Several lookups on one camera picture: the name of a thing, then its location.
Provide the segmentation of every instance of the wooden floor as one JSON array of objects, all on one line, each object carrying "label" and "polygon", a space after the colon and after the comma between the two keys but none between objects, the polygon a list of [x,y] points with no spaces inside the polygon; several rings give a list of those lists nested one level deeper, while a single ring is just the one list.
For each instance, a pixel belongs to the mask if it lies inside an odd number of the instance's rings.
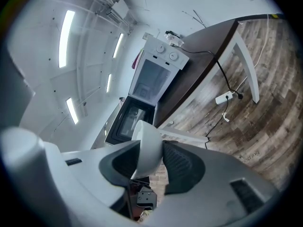
[{"label": "wooden floor", "polygon": [[[267,20],[245,21],[239,25],[238,31],[256,64],[266,38]],[[244,98],[239,100],[234,97],[229,101],[226,118],[230,121],[220,121],[208,136],[208,149],[233,155],[280,190],[287,186],[303,141],[303,76],[300,63],[287,22],[270,19],[268,41],[256,66],[260,101],[257,104],[252,101],[246,81],[239,89]],[[236,89],[245,78],[239,58],[231,55],[223,69],[231,87]],[[226,107],[224,103],[217,105],[214,99],[227,91],[219,71],[207,88],[174,119],[171,127],[205,136]],[[205,147],[202,143],[168,136],[164,138]],[[162,167],[151,176],[151,187],[162,195],[165,184],[167,175]]]}]

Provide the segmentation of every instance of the oven window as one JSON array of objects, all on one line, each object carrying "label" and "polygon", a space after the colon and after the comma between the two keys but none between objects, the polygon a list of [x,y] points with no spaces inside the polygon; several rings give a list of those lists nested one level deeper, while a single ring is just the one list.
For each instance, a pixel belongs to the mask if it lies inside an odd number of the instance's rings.
[{"label": "oven window", "polygon": [[120,134],[131,138],[134,133],[134,129],[139,120],[144,120],[146,112],[140,108],[132,106],[127,112],[123,123]]},{"label": "oven window", "polygon": [[139,98],[152,102],[160,93],[164,83],[169,78],[170,71],[157,65],[156,63],[145,60],[133,94]]}]

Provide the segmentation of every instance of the power strip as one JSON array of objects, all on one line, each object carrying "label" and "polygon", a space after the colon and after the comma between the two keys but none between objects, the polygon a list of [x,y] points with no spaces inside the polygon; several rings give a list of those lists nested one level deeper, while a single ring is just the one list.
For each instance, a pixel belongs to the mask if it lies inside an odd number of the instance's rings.
[{"label": "power strip", "polygon": [[224,103],[227,101],[226,96],[228,96],[228,100],[232,99],[232,92],[228,91],[227,93],[224,93],[218,97],[216,97],[216,103],[219,105],[221,103]]}]

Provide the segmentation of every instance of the microwave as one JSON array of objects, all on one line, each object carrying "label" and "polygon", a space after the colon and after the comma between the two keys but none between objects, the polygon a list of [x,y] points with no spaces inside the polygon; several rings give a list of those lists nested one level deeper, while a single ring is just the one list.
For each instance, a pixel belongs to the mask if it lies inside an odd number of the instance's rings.
[{"label": "microwave", "polygon": [[149,37],[136,62],[128,97],[120,108],[105,142],[130,141],[139,120],[153,124],[155,107],[188,57],[176,48]]}]

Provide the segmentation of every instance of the ceiling light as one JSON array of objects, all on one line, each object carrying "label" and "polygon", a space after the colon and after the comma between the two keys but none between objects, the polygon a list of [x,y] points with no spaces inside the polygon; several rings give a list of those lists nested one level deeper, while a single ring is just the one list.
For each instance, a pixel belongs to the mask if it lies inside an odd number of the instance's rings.
[{"label": "ceiling light", "polygon": [[119,49],[122,38],[123,38],[123,34],[120,34],[120,37],[118,39],[118,43],[117,43],[116,48],[115,48],[113,58],[116,58],[116,55],[117,55],[117,52],[118,52],[118,49]]},{"label": "ceiling light", "polygon": [[106,88],[106,92],[108,93],[109,91],[109,84],[110,84],[110,79],[112,78],[112,74],[108,75],[108,79],[107,79],[107,88]]},{"label": "ceiling light", "polygon": [[66,100],[66,104],[67,104],[67,106],[68,106],[68,110],[70,111],[72,120],[74,120],[74,123],[77,124],[78,118],[77,118],[77,115],[76,115],[74,106],[72,105],[71,98],[69,98],[69,99]]},{"label": "ceiling light", "polygon": [[71,22],[74,18],[75,12],[67,11],[65,15],[65,19],[62,25],[61,35],[60,35],[60,43],[59,43],[59,67],[66,66],[66,50],[67,50],[67,41],[68,35],[70,33]]}]

